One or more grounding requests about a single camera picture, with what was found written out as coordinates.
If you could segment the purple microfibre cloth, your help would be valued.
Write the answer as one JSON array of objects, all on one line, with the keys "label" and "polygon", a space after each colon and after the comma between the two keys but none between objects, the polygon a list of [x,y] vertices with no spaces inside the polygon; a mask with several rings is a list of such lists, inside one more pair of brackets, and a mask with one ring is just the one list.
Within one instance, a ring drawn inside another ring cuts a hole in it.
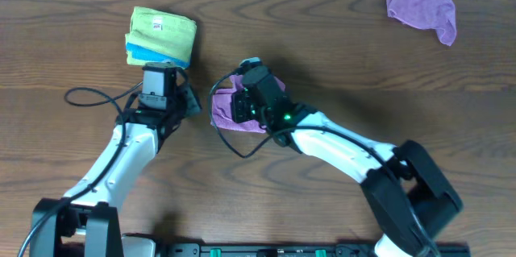
[{"label": "purple microfibre cloth", "polygon": [[[233,84],[230,89],[217,89],[214,93],[212,100],[212,108],[211,115],[212,120],[211,124],[213,126],[217,126],[218,128],[223,128],[230,131],[242,131],[242,132],[253,132],[253,133],[265,133],[265,130],[261,128],[259,122],[256,120],[249,120],[246,122],[237,123],[233,121],[232,118],[232,96],[243,90],[244,86],[242,85],[242,78],[246,76],[236,76],[231,75],[229,78],[231,83]],[[274,90],[279,89],[280,96],[285,92],[285,84],[278,80],[274,75],[270,73],[266,73],[262,79],[259,80],[260,83],[265,84],[265,88],[273,87]],[[283,121],[292,122],[293,115],[287,114],[283,115]]]}]

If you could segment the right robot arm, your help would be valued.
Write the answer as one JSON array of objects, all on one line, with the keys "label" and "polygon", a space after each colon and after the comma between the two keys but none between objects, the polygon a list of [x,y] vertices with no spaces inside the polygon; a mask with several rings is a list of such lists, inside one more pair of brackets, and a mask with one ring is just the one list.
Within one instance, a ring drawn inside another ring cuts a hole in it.
[{"label": "right robot arm", "polygon": [[234,122],[255,120],[280,147],[319,158],[360,185],[383,231],[376,256],[440,256],[435,236],[463,209],[458,193],[427,150],[365,138],[323,112],[293,102],[272,71],[244,63],[231,99]]}]

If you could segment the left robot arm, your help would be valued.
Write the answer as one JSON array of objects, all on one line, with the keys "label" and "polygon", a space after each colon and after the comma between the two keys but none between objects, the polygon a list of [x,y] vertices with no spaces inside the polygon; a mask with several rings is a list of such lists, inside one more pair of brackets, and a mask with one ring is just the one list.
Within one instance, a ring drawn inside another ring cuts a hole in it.
[{"label": "left robot arm", "polygon": [[119,211],[139,174],[181,121],[201,106],[183,68],[147,63],[125,106],[106,96],[117,117],[109,143],[91,169],[62,198],[43,198],[19,248],[30,256],[165,256],[146,234],[122,234]]}]

